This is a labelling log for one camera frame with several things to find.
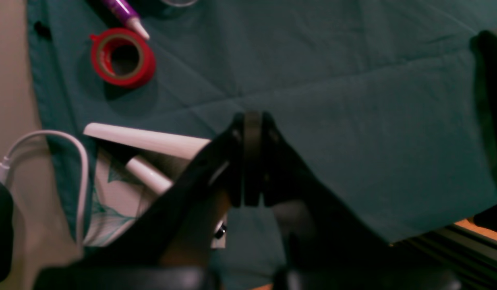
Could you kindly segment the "white finger of the right gripper short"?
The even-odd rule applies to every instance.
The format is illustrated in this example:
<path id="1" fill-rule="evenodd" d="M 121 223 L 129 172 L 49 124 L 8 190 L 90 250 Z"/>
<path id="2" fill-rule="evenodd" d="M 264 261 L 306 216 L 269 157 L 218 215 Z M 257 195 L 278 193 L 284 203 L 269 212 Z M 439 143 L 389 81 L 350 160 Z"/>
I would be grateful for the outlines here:
<path id="1" fill-rule="evenodd" d="M 390 246 L 308 168 L 263 113 L 263 200 L 276 218 L 286 265 L 275 290 L 460 290 L 448 267 Z"/>

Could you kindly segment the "white finger of the right gripper long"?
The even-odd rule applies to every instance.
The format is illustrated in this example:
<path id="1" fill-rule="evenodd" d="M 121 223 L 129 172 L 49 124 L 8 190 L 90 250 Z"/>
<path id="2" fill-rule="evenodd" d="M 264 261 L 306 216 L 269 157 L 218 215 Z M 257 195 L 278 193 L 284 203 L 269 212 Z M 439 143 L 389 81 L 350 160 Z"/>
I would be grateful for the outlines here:
<path id="1" fill-rule="evenodd" d="M 119 238 L 65 267 L 42 270 L 35 290 L 220 290 L 208 268 L 217 223 L 240 206 L 243 114 Z"/>

